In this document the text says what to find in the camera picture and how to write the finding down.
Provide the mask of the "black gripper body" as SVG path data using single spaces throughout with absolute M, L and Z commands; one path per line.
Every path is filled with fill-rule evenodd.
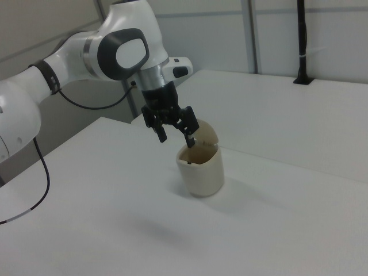
M 178 105 L 178 94 L 174 82 L 171 81 L 158 89 L 143 90 L 146 104 L 142 107 L 143 114 L 163 112 L 171 116 L 178 116 L 180 106 Z

